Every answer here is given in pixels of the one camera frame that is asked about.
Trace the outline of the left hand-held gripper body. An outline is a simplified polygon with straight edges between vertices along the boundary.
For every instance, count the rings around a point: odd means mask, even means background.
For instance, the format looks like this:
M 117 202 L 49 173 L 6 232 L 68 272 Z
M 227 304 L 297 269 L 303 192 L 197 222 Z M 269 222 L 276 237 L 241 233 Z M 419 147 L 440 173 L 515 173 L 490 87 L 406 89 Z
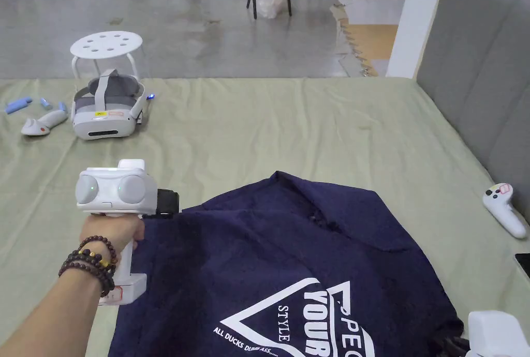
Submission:
M 142 159 L 121 159 L 115 168 L 87 168 L 76 184 L 78 208 L 86 213 L 121 216 L 134 213 L 141 218 L 170 219 L 179 210 L 179 194 L 159 189 L 146 172 Z M 127 305 L 146 291 L 147 275 L 131 272 L 133 243 L 121 252 L 114 274 L 115 287 L 99 305 Z

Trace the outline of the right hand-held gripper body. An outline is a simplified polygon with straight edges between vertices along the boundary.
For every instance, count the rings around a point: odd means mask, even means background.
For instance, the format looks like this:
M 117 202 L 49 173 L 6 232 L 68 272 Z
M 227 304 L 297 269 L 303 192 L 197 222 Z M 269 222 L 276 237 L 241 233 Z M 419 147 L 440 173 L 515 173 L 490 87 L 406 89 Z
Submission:
M 519 321 L 497 310 L 468 315 L 468 356 L 529 356 L 529 344 Z

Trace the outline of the person's left hand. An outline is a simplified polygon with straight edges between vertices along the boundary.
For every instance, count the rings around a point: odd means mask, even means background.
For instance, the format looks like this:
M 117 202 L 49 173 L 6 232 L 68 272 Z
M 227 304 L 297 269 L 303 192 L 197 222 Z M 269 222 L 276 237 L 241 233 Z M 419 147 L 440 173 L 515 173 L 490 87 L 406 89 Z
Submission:
M 120 263 L 123 249 L 133 242 L 136 247 L 144 239 L 145 224 L 133 213 L 123 216 L 109 217 L 104 215 L 89 215 L 82 226 L 80 243 L 93 236 L 106 238 L 115 250 L 115 262 Z

